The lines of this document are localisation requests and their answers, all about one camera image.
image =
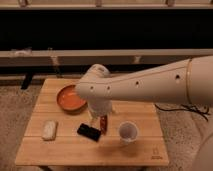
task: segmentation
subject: tabletop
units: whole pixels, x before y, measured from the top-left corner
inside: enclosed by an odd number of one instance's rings
[[[46,79],[41,89],[15,164],[35,166],[165,166],[169,159],[153,103],[112,101],[113,114],[108,115],[108,130],[98,142],[77,134],[81,123],[88,124],[88,109],[68,114],[56,101],[58,92],[75,84],[77,79]],[[47,120],[58,122],[56,139],[43,141]],[[124,121],[139,128],[137,140],[128,145],[120,142],[118,127]],[[97,121],[94,127],[99,129]]]

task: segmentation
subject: white cup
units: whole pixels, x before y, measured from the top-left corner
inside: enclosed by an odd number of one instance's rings
[[[134,142],[138,136],[138,127],[130,121],[122,122],[118,129],[121,142],[125,145]]]

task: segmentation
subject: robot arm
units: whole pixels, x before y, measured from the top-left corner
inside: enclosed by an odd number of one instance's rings
[[[213,105],[213,56],[188,59],[154,69],[109,77],[93,65],[79,80],[77,94],[88,101],[93,116],[110,112],[110,100]]]

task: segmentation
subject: concrete floor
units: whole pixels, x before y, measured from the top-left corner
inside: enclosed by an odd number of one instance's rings
[[[34,79],[27,90],[21,90],[22,80],[0,79],[0,171],[39,171],[38,167],[17,167],[15,156],[36,99],[44,80]],[[173,108],[175,105],[159,104]],[[169,154],[168,167],[51,167],[55,171],[187,171],[198,150],[206,122],[189,112],[162,112],[159,114]]]

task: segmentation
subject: orange bowl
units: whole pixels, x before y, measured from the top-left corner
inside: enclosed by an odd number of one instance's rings
[[[81,109],[86,104],[86,101],[76,94],[75,85],[69,85],[58,93],[57,103],[66,111],[76,111]]]

